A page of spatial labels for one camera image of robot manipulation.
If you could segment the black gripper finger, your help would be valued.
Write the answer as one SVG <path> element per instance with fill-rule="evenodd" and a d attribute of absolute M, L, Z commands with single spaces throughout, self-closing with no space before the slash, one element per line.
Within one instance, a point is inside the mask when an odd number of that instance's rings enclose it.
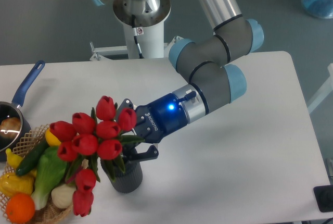
<path fill-rule="evenodd" d="M 118 124 L 136 124 L 137 114 L 134 110 L 133 103 L 125 99 L 121 104 L 115 103 L 116 116 L 115 121 Z"/>
<path fill-rule="evenodd" d="M 150 145 L 148 150 L 142 153 L 138 153 L 136 147 L 140 143 L 129 143 L 123 145 L 123 157 L 125 161 L 148 161 L 157 159 L 159 151 L 154 145 Z"/>

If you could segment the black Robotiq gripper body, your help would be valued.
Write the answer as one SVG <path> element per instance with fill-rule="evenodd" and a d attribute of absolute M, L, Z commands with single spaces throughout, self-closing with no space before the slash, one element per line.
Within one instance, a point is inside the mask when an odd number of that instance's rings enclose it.
<path fill-rule="evenodd" d="M 165 136 L 188 124 L 187 116 L 176 95 L 169 93 L 135 109 L 137 136 L 146 143 L 159 143 Z"/>

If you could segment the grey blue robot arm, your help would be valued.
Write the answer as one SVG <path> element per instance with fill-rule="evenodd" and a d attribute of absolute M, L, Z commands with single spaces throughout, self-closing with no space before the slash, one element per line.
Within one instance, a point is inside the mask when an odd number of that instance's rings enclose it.
<path fill-rule="evenodd" d="M 165 136 L 246 92 L 245 76 L 232 61 L 263 44 L 262 27 L 253 19 L 244 19 L 235 0 L 199 1 L 213 36 L 200 44 L 183 38 L 165 44 L 164 21 L 171 11 L 170 0 L 93 0 L 98 6 L 113 4 L 126 41 L 124 47 L 93 48 L 95 56 L 126 52 L 130 59 L 167 57 L 187 82 L 170 94 L 136 107 L 135 136 L 150 147 L 137 153 L 135 144 L 126 145 L 123 156 L 128 162 L 157 158 L 157 145 Z"/>

